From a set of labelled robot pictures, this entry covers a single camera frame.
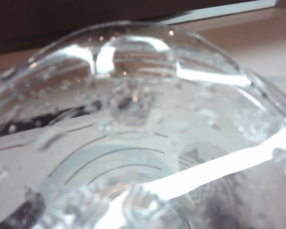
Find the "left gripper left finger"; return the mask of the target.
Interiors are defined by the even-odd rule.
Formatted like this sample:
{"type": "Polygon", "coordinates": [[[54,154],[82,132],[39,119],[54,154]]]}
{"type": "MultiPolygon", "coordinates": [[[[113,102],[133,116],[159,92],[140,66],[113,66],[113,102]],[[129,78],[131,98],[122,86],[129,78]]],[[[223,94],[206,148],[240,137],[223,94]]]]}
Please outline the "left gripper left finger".
{"type": "Polygon", "coordinates": [[[13,229],[31,229],[43,215],[45,200],[40,192],[29,192],[26,201],[13,213],[13,229]]]}

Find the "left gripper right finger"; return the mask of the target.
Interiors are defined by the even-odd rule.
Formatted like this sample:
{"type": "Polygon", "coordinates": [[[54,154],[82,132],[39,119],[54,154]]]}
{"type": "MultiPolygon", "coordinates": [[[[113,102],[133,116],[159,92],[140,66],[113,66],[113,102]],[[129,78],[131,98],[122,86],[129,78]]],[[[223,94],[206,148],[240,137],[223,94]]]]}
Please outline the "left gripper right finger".
{"type": "Polygon", "coordinates": [[[233,214],[229,206],[219,197],[211,196],[207,200],[205,213],[210,229],[231,229],[233,227],[233,214]]]}

